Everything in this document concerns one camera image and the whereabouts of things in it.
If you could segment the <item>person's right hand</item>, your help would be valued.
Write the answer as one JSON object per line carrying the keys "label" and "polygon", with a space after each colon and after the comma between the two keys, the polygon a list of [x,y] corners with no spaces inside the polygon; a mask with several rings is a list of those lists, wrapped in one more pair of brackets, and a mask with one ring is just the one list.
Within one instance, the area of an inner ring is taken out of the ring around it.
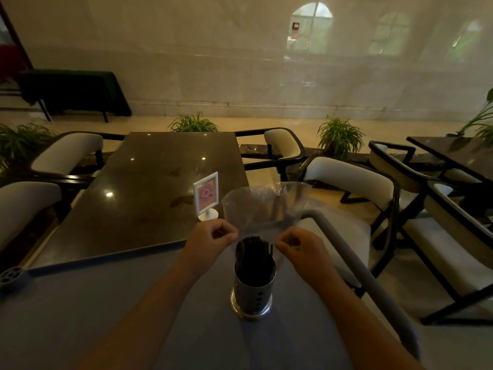
{"label": "person's right hand", "polygon": [[292,263],[299,276],[317,293],[345,285],[319,236],[308,230],[292,226],[284,231],[276,241],[298,245],[295,255],[286,256],[286,258]]}

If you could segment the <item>person's left hand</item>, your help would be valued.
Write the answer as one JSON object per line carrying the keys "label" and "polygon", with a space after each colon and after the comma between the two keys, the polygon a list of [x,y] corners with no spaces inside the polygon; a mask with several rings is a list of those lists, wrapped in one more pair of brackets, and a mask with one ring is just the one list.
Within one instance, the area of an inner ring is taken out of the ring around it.
{"label": "person's left hand", "polygon": [[230,245],[222,245],[220,238],[239,231],[224,219],[212,219],[198,223],[187,239],[178,259],[180,269],[192,280],[200,279]]}

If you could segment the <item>clear plastic bag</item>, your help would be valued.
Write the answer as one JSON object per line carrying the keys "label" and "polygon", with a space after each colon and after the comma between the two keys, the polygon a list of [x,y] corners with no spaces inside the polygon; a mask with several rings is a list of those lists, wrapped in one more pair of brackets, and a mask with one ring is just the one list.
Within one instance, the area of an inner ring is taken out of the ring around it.
{"label": "clear plastic bag", "polygon": [[236,188],[221,200],[226,222],[238,229],[237,242],[258,237],[273,244],[283,231],[296,225],[310,198],[311,185],[276,182]]}

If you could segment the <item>person's right forearm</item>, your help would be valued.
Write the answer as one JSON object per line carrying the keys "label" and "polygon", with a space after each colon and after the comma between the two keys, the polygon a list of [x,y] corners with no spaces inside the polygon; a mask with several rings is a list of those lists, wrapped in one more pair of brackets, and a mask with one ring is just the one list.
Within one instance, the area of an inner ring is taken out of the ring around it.
{"label": "person's right forearm", "polygon": [[336,323],[355,370],[425,370],[338,278],[311,283]]}

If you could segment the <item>person's left forearm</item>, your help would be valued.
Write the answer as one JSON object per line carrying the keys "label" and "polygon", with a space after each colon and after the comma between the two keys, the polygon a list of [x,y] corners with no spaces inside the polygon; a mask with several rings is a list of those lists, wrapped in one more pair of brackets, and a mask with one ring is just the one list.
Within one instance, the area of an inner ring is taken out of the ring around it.
{"label": "person's left forearm", "polygon": [[152,370],[185,298],[218,256],[182,252],[74,370]]}

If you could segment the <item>bundle of black chopsticks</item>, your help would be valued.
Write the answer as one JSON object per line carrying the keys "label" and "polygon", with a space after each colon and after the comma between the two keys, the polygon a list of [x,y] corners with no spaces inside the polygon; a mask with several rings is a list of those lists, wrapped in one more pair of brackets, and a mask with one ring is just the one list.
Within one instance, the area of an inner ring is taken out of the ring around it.
{"label": "bundle of black chopsticks", "polygon": [[243,238],[235,249],[234,269],[240,282],[247,286],[268,285],[276,272],[272,245],[259,236]]}

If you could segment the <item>white table sign pink card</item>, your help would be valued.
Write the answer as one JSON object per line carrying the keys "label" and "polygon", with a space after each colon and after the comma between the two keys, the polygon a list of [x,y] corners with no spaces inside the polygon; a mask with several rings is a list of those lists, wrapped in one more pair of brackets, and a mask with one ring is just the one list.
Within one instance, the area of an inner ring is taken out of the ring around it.
{"label": "white table sign pink card", "polygon": [[214,172],[194,182],[194,205],[199,221],[204,222],[219,217],[215,207],[219,204],[219,174]]}

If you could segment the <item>perforated metal utensil holder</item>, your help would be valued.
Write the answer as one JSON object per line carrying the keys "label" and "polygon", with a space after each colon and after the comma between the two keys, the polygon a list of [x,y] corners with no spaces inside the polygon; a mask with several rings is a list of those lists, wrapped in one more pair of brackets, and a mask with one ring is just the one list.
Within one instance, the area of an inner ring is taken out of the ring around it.
{"label": "perforated metal utensil holder", "polygon": [[277,265],[272,256],[268,258],[268,283],[262,286],[245,284],[234,264],[235,281],[230,295],[230,305],[238,317],[244,320],[258,320],[265,316],[272,306],[272,290],[276,278]]}

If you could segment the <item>dark glossy dining table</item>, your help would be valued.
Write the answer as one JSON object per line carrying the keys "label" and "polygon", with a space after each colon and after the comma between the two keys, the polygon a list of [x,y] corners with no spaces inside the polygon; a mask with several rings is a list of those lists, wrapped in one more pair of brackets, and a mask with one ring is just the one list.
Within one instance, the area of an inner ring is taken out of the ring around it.
{"label": "dark glossy dining table", "polygon": [[406,141],[493,185],[493,144],[476,137],[408,136]]}
{"label": "dark glossy dining table", "polygon": [[130,133],[31,268],[181,245],[199,221],[193,184],[214,172],[219,199],[248,186],[234,133]]}

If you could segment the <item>green spider plant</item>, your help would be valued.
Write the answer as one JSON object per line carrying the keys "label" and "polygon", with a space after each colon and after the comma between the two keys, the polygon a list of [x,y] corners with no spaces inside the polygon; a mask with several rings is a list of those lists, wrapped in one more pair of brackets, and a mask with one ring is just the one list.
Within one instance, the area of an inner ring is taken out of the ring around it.
{"label": "green spider plant", "polygon": [[358,153],[364,146],[364,134],[360,128],[350,124],[348,119],[327,117],[327,122],[320,125],[317,134],[317,148],[323,154],[340,160],[346,160],[350,153]]}
{"label": "green spider plant", "polygon": [[217,125],[203,117],[202,112],[196,115],[180,114],[171,124],[171,132],[178,133],[212,133],[218,132]]}
{"label": "green spider plant", "polygon": [[0,123],[0,174],[27,167],[58,133],[33,123],[11,128]]}

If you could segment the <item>grey service cart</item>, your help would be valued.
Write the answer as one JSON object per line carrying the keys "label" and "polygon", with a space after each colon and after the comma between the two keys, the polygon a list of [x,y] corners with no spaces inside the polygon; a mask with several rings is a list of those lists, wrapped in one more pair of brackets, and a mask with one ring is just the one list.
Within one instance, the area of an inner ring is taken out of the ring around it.
{"label": "grey service cart", "polygon": [[[183,245],[24,270],[24,286],[0,298],[0,370],[68,368],[164,275]],[[280,254],[269,312],[238,317],[230,305],[234,253],[222,253],[192,288],[157,369],[352,367],[332,317]]]}

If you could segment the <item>table with dark green cloth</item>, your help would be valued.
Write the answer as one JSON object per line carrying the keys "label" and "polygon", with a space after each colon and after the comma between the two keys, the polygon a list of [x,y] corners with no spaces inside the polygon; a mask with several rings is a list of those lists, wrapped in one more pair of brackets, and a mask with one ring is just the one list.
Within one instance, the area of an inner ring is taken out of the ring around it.
{"label": "table with dark green cloth", "polygon": [[17,83],[21,97],[39,104],[48,121],[66,110],[101,112],[130,117],[132,111],[116,75],[110,71],[33,69],[21,71]]}

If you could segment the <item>grey round cap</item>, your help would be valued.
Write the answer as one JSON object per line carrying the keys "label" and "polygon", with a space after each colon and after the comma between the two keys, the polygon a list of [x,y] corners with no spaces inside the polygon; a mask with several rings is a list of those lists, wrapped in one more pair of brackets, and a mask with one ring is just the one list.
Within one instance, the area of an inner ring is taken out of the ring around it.
{"label": "grey round cap", "polygon": [[20,290],[26,279],[25,271],[22,267],[12,267],[0,274],[0,292],[3,294],[12,293]]}

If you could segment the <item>tall leafy green plant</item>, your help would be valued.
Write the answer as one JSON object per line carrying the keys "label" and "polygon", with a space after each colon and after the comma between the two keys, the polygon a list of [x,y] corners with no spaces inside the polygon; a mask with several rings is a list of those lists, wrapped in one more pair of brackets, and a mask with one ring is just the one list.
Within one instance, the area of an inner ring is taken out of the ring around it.
{"label": "tall leafy green plant", "polygon": [[465,132],[476,126],[475,136],[483,140],[488,145],[493,145],[493,87],[486,95],[486,104],[483,108],[468,121],[459,131],[447,134],[447,137],[463,137]]}

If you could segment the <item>cream chair with black frame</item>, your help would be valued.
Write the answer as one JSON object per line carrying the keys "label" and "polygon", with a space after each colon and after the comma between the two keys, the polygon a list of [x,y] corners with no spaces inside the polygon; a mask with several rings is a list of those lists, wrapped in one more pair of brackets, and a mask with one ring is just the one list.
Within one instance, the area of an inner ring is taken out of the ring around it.
{"label": "cream chair with black frame", "polygon": [[[431,175],[421,173],[410,166],[410,161],[414,156],[416,149],[411,146],[401,144],[370,141],[369,163],[374,170],[385,173],[393,177],[400,185],[400,210],[406,208],[416,200],[419,193],[424,190],[428,180],[440,180],[454,187],[466,187],[481,181],[465,173],[463,170],[452,168]],[[389,154],[389,149],[405,150],[404,159],[398,160]]]}
{"label": "cream chair with black frame", "polygon": [[275,168],[280,181],[289,181],[287,167],[303,163],[305,148],[292,130],[287,128],[267,128],[234,132],[236,137],[262,135],[267,144],[267,157],[261,162],[244,164],[245,171]]}
{"label": "cream chair with black frame", "polygon": [[0,252],[43,209],[62,200],[50,182],[21,181],[0,188]]}
{"label": "cream chair with black frame", "polygon": [[428,217],[408,217],[401,227],[401,234],[453,299],[420,322],[493,327],[493,318],[453,317],[493,300],[493,233],[448,197],[452,189],[439,180],[428,180],[422,195]]}
{"label": "cream chair with black frame", "polygon": [[125,135],[100,132],[67,132],[57,136],[41,153],[30,163],[30,170],[42,177],[65,179],[86,156],[95,155],[95,165],[84,167],[84,171],[95,173],[101,170],[103,159],[103,142],[123,141]]}
{"label": "cream chair with black frame", "polygon": [[[320,181],[340,190],[356,193],[379,209],[380,214],[372,224],[368,224],[347,211],[310,198],[305,209],[316,211],[317,217],[306,217],[297,224],[322,238],[342,279],[358,297],[362,297],[366,289],[355,276],[349,262],[345,261],[338,250],[340,244],[348,246],[364,269],[367,269],[374,278],[380,276],[395,254],[400,209],[399,183],[388,174],[324,155],[310,156],[299,168],[295,180]],[[383,254],[373,266],[370,266],[371,237],[386,219]]]}

